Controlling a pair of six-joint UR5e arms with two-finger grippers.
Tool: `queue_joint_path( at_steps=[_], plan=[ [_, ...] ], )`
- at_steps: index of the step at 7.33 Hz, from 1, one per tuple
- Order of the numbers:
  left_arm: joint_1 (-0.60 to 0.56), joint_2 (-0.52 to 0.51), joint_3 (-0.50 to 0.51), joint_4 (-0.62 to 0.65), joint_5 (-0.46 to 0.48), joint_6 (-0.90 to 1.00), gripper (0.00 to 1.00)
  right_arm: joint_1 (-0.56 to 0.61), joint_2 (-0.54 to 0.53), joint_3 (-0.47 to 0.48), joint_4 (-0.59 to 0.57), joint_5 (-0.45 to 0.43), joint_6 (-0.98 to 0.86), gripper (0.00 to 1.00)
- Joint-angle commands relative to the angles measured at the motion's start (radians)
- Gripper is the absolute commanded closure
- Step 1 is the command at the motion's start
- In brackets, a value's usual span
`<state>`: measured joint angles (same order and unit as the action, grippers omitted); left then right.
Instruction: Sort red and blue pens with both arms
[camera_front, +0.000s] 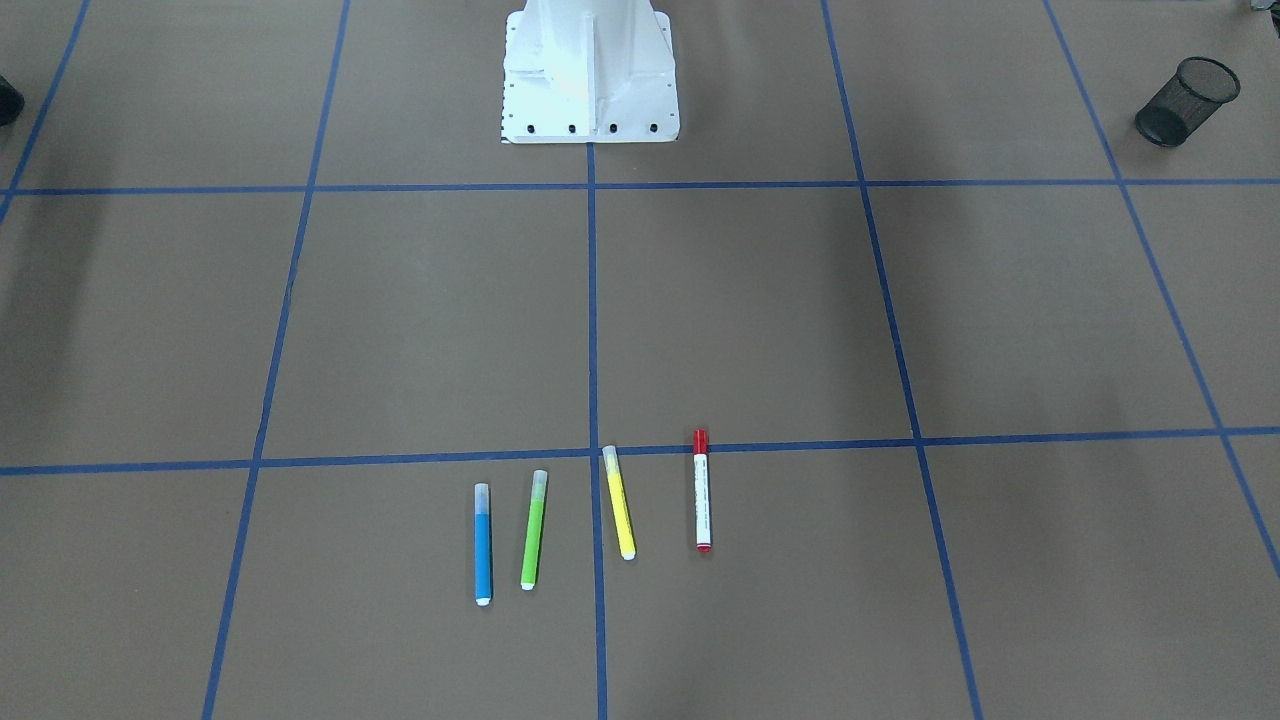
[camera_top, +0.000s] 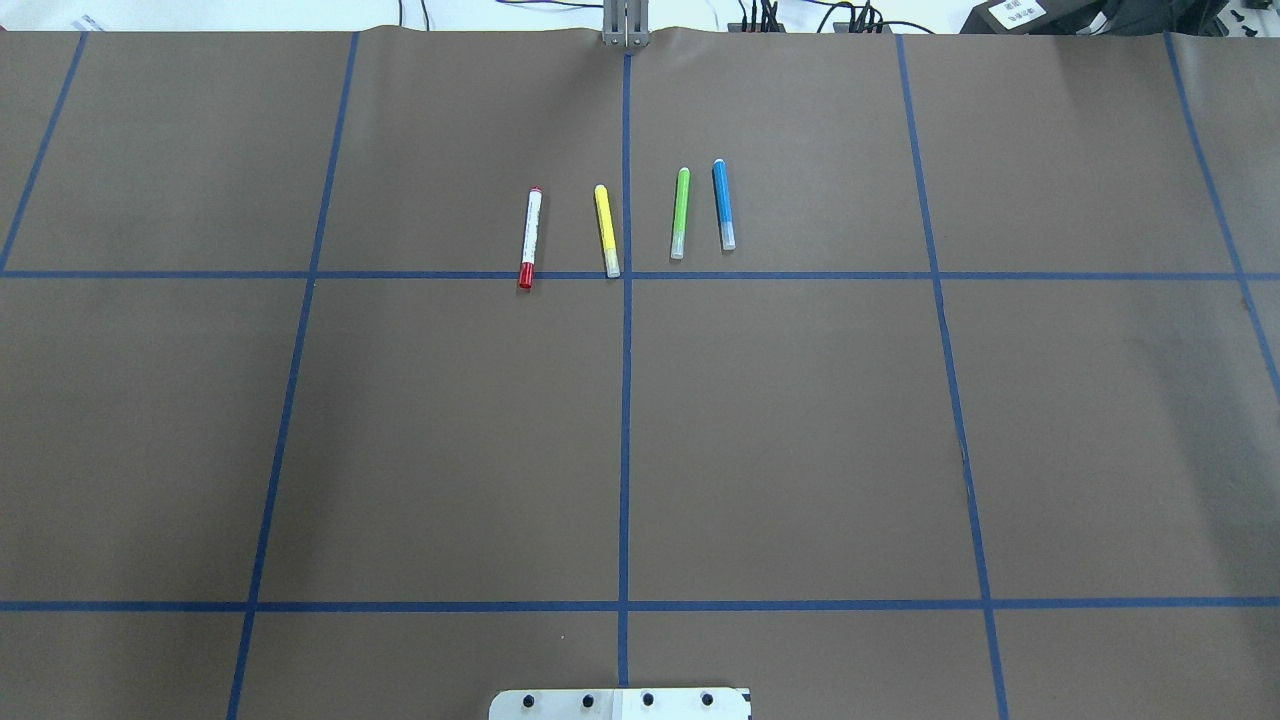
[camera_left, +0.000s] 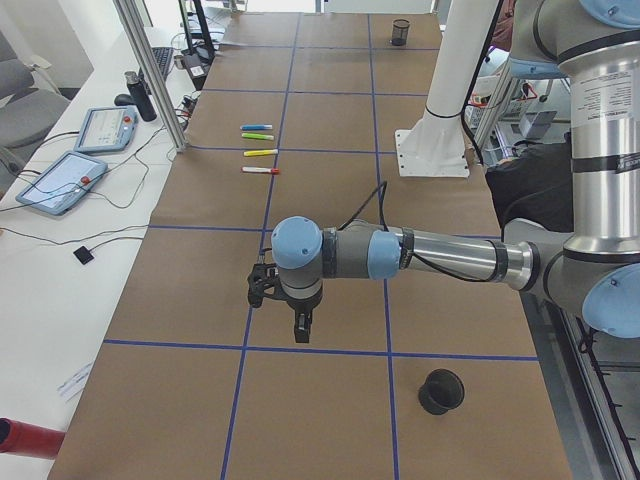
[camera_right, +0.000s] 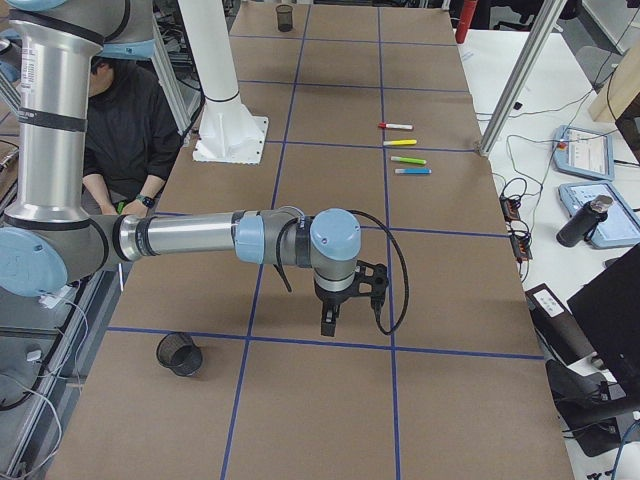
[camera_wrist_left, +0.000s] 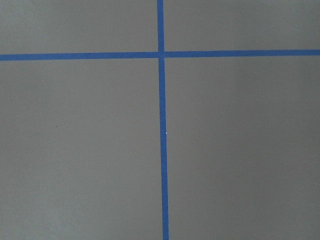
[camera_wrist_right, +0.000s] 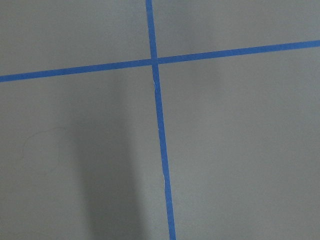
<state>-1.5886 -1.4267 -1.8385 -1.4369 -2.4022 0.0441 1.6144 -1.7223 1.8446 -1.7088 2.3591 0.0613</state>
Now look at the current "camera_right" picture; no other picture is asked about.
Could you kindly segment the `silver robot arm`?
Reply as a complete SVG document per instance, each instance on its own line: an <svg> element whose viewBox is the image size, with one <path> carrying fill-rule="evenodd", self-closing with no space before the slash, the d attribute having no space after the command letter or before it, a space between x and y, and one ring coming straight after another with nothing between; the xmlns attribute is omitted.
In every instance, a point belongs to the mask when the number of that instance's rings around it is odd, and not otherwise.
<svg viewBox="0 0 640 480"><path fill-rule="evenodd" d="M314 272L321 332L360 293L356 218L291 207L185 217L90 215L81 205L90 63L113 45L121 57L154 52L148 1L14 1L22 39L16 200L1 229L1 285L37 297L119 262L162 254L233 251L244 261Z"/></svg>

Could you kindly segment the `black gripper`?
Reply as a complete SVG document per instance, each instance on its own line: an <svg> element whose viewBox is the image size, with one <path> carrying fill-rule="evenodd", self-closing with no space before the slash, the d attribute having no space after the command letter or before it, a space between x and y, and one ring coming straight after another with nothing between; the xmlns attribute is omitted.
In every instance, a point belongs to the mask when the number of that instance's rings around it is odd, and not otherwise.
<svg viewBox="0 0 640 480"><path fill-rule="evenodd" d="M359 295L356 274L351 273L345 278L334 280L315 272L314 288L316 296L322 302L321 335L334 336L340 306Z"/></svg>

